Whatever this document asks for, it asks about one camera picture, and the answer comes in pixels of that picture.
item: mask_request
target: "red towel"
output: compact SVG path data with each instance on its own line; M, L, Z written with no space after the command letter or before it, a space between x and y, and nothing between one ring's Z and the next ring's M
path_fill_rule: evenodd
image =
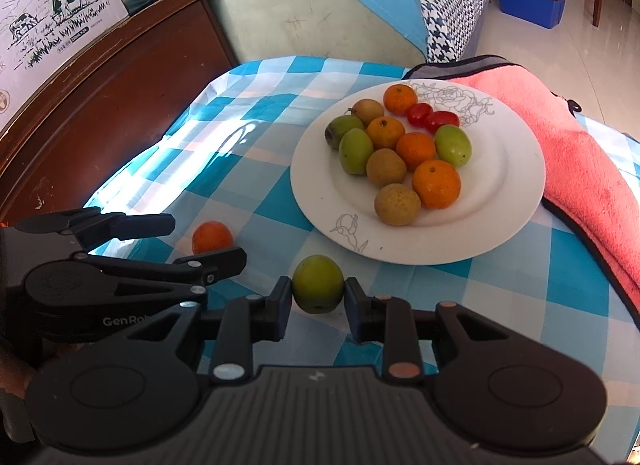
M550 208L560 209L588 236L610 269L603 269L609 281L628 297L623 302L638 321L640 210L609 156L569 113L566 101L521 66L451 81L492 95L529 124L545 155L544 196Z

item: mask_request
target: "ribbed black surface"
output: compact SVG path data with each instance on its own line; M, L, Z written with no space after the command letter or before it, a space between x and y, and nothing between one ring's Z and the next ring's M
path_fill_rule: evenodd
M414 389L371 368L263 368L217 389L191 424L121 457L43 451L37 465L601 465L586 449L562 457L497 456L453 434Z

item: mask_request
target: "white plate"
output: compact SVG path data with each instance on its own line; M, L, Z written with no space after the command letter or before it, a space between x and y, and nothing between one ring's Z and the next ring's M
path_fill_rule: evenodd
M460 168L462 191L447 209L422 210L406 227L378 219L378 191L365 176L346 174L324 140L324 129L364 98L382 102L392 84L342 99L306 129L291 162L293 195L307 219L339 245L402 265L439 265L487 252L515 235L535 212L545 187L545 162L529 126L511 109L476 89L446 81L406 81L419 102L460 116L472 156ZM407 131L414 131L401 119ZM411 173L405 183L410 184Z

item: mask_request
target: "wooden headboard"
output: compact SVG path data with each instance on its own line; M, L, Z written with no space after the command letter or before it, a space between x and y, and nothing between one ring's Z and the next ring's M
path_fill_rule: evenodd
M159 0L67 64L0 138L0 221L81 207L237 62L206 0Z

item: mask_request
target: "red cherry tomato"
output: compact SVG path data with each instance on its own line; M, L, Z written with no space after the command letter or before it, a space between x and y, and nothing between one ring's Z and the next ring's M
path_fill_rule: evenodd
M424 119L431 115L433 108L426 102L418 102L409 108L406 115L409 123L415 128L421 128L424 125Z
M424 127L431 135L435 135L438 128L444 124L452 124L459 128L460 119L450 111L434 111L424 119Z

